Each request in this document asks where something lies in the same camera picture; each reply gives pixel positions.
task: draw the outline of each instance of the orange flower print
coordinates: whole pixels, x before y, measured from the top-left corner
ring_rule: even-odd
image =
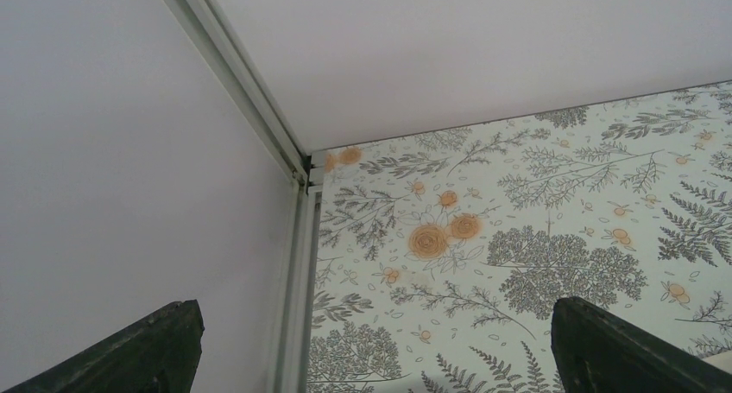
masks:
[[[387,282],[394,283],[399,278],[399,270],[393,268],[384,268],[383,274],[387,277]]]
[[[698,133],[696,137],[701,138],[705,141],[709,141],[713,137],[712,134],[716,134],[716,132],[703,130],[702,132]]]
[[[336,167],[336,164],[338,164],[338,159],[331,154],[327,153],[325,154],[325,172],[330,173],[333,171],[333,169]]]
[[[441,257],[447,250],[445,231],[437,225],[423,225],[414,229],[409,237],[409,250],[423,260],[430,261]]]
[[[432,333],[427,330],[423,330],[422,326],[417,326],[417,331],[412,331],[412,335],[415,337],[419,337],[421,342],[425,344],[430,344],[430,338],[432,337]]]
[[[453,207],[458,202],[458,195],[452,190],[448,190],[439,196],[439,204],[442,207]]]
[[[625,216],[625,213],[632,212],[632,210],[628,209],[628,206],[630,205],[619,205],[615,203],[614,201],[609,201],[611,205],[615,206],[615,209],[613,210],[613,213],[615,213],[616,216]]]
[[[668,153],[668,154],[671,154],[671,155],[675,155],[676,156],[676,163],[679,166],[683,166],[687,162],[693,162],[694,161],[693,158],[690,158],[689,157],[689,154],[681,155],[681,154],[676,154],[676,153],[671,153],[671,152]]]
[[[358,147],[349,147],[338,155],[338,162],[341,164],[356,164],[361,161],[362,151]]]
[[[475,214],[457,216],[450,223],[450,232],[454,238],[470,239],[481,230],[480,219]]]
[[[468,196],[472,197],[473,199],[482,199],[482,197],[480,197],[480,190],[473,187],[468,187],[468,193],[466,193],[463,197]]]
[[[670,282],[662,282],[661,285],[663,285],[666,292],[661,296],[661,300],[665,301],[669,295],[672,297],[672,299],[669,301],[670,303],[678,302],[679,306],[689,309],[689,307],[686,306],[689,302],[691,302],[691,298],[688,294],[686,294],[686,290],[684,287],[677,283],[670,283]]]
[[[414,195],[417,197],[417,200],[422,200],[422,194],[426,193],[425,183],[421,181],[415,181],[414,183],[408,181],[407,184],[409,185],[409,187],[405,187],[405,189],[414,193]]]
[[[620,244],[630,244],[628,233],[623,229],[614,229],[613,238],[616,238]]]
[[[560,140],[560,139],[557,138],[557,141],[552,142],[552,144],[558,144],[559,147],[561,147],[563,149],[570,148],[570,141],[569,140]]]

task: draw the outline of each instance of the botanical pattern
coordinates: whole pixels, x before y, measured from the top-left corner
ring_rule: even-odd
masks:
[[[567,108],[565,110],[541,112],[536,114],[536,119],[540,121],[551,121],[554,128],[570,128],[575,125],[584,125],[587,121],[588,106],[579,106],[577,108]]]
[[[615,246],[590,253],[586,245],[577,235],[549,236],[531,226],[498,231],[486,264],[511,269],[501,284],[508,305],[539,320],[548,319],[554,302],[566,296],[578,295],[603,308],[617,303],[617,291],[638,301],[647,286],[643,271],[636,269],[638,261]]]
[[[732,350],[732,83],[330,150],[307,391],[563,391],[578,295]]]
[[[690,262],[701,258],[706,263],[716,266],[713,250],[724,262],[732,265],[729,252],[732,241],[732,199],[727,199],[727,192],[707,187],[695,187],[681,181],[681,187],[692,194],[698,202],[684,200],[671,194],[669,197],[689,216],[674,214],[669,209],[661,209],[671,220],[674,228],[661,226],[666,234],[659,238],[660,259],[679,259],[683,257]]]

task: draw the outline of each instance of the dark green object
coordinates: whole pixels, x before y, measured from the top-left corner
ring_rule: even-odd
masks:
[[[576,296],[554,304],[552,352],[567,393],[732,392],[732,374]]]
[[[173,302],[5,393],[188,393],[203,331],[197,301]]]

